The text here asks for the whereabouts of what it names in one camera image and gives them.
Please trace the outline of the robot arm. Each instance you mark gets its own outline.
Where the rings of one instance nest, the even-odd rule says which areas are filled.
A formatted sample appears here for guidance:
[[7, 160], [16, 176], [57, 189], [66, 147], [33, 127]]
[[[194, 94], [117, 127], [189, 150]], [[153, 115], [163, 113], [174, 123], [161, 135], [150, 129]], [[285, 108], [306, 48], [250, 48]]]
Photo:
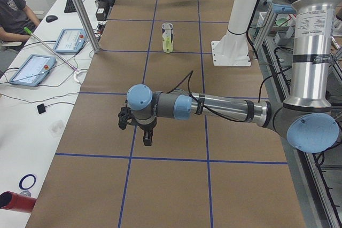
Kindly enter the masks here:
[[276, 62], [255, 58], [253, 36], [247, 31], [258, 15], [260, 0], [234, 0], [225, 31], [217, 45], [201, 53], [201, 68], [181, 76], [184, 53], [163, 53], [149, 61], [147, 79], [133, 85], [118, 115], [118, 125], [137, 128], [146, 146], [152, 145], [158, 121], [170, 131], [185, 134], [193, 122], [215, 117], [222, 122], [219, 133], [235, 129], [237, 135], [254, 139], [266, 130], [285, 139], [295, 149], [319, 153], [341, 137], [326, 99], [329, 70], [333, 65], [333, 21], [341, 0], [271, 0], [276, 13], [285, 9], [296, 18], [290, 62], [277, 76], [289, 78], [287, 95], [269, 97]]

